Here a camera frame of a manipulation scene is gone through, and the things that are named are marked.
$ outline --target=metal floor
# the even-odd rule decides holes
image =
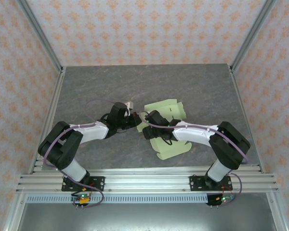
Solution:
[[[230,206],[205,204],[27,204],[19,231],[276,231],[264,193]]]
[[[61,120],[69,124],[90,123],[84,105],[92,98],[132,101],[136,112],[149,103],[177,99],[183,103],[187,122],[214,125],[228,121],[252,143],[226,64],[68,67],[53,124]],[[99,119],[111,106],[95,101],[89,112]],[[248,157],[250,164],[259,163],[253,144]],[[208,166],[216,156],[211,148],[193,143],[189,152],[160,160],[150,142],[133,128],[107,140],[82,144],[76,159],[92,169]]]

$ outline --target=metal extrusion rail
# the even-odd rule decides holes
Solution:
[[[89,170],[91,176],[104,176],[105,193],[195,193],[190,191],[189,176],[204,176],[209,166],[123,168]],[[243,193],[269,193],[278,190],[274,174],[262,173],[258,165],[241,166],[233,171],[243,183]],[[240,184],[231,176],[234,192]],[[41,171],[35,167],[31,175],[22,175],[16,193],[64,193],[61,191],[63,175],[54,170]]]

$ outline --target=aluminum frame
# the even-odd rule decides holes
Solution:
[[[260,10],[260,13],[254,22],[253,26],[251,27],[249,33],[247,34],[239,52],[237,53],[232,65],[231,70],[235,72],[240,65],[242,59],[244,58],[245,54],[247,53],[250,45],[256,38],[258,31],[260,30],[261,26],[264,24],[266,17],[271,12],[271,8],[275,4],[276,0],[267,0],[262,9]]]
[[[52,46],[50,45],[50,42],[48,41],[45,33],[42,30],[42,27],[40,26],[39,22],[37,21],[31,7],[29,6],[27,0],[17,0],[18,5],[23,10],[25,16],[27,17],[28,21],[31,24],[32,29],[35,31],[36,35],[38,36],[41,44],[43,45],[45,51],[47,52],[50,60],[52,61],[53,66],[58,70],[62,70],[62,66],[60,64],[59,59],[57,58],[57,55],[53,51]]]
[[[210,166],[121,168],[89,170],[92,176],[105,176],[105,193],[195,193],[190,191],[189,176],[204,176]],[[269,193],[278,191],[274,174],[261,173],[259,166],[241,166],[234,171],[242,180],[243,193]],[[234,191],[240,184],[231,176]],[[22,175],[16,193],[63,193],[63,176],[59,172],[39,170]]]
[[[35,148],[36,152],[35,152],[34,157],[32,158],[32,161],[30,163],[28,174],[32,174],[37,159],[42,158],[40,156],[40,154],[38,154],[38,147],[39,147],[39,144],[45,139],[47,134],[52,129],[53,118],[54,118],[54,115],[56,112],[56,108],[57,108],[57,104],[58,104],[58,100],[59,100],[65,72],[66,72],[66,67],[63,67],[62,71],[60,71],[60,73],[57,77],[57,83],[56,83],[56,86],[55,86],[54,91],[53,91],[52,99],[51,99],[51,102],[50,102],[50,105],[48,108],[48,113],[47,113],[47,116],[46,116],[44,123],[43,123],[43,130],[42,130],[40,138],[39,138],[39,143],[37,144],[37,146]]]
[[[27,193],[21,193],[15,196],[7,220],[5,222],[3,231],[18,230],[21,217],[25,209],[27,197],[28,197]]]
[[[232,78],[232,82],[235,86],[235,89],[236,89],[236,94],[237,94],[237,97],[239,99],[239,102],[240,102],[240,105],[241,105],[241,109],[243,111],[243,115],[245,117],[245,121],[246,121],[246,124],[247,124],[247,128],[249,130],[249,133],[251,135],[251,139],[252,139],[252,142],[253,143],[256,143],[255,140],[254,140],[254,133],[253,131],[251,130],[250,128],[250,123],[249,123],[249,120],[248,120],[248,117],[247,117],[247,114],[246,114],[246,111],[245,111],[245,108],[244,108],[244,104],[243,104],[243,101],[242,101],[242,98],[241,98],[241,94],[240,94],[240,91],[239,91],[239,88],[237,86],[237,82],[236,82],[236,76],[235,76],[235,73],[231,70],[231,68],[229,67],[229,71],[230,71],[230,75],[231,75],[231,78]],[[260,164],[260,168],[261,168],[261,171],[265,172],[264,170],[264,163],[263,163],[263,159],[262,157],[259,155],[259,150],[258,150],[258,147],[255,145],[255,149],[256,149],[256,152],[257,152],[257,155],[258,155],[258,158],[259,158],[259,164]]]

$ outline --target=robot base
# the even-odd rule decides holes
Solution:
[[[87,185],[91,185],[92,187],[104,191],[105,177],[89,177],[89,183]],[[68,178],[63,177],[63,183],[61,188],[63,192],[81,192],[82,189],[82,186],[79,186],[78,184],[70,181]]]
[[[232,183],[230,176],[225,176],[218,184],[215,185],[214,188],[209,188],[205,183],[204,176],[196,176],[192,175],[189,177],[189,186],[191,191],[223,191],[222,185],[225,186],[224,191],[229,191],[228,188],[231,190]]]

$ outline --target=patterned wallpaper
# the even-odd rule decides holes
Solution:
[[[62,65],[231,64],[265,0],[28,0]]]
[[[289,216],[289,0],[277,0],[236,78],[265,169],[278,174]]]
[[[0,231],[27,173],[57,72],[15,0],[0,0]]]

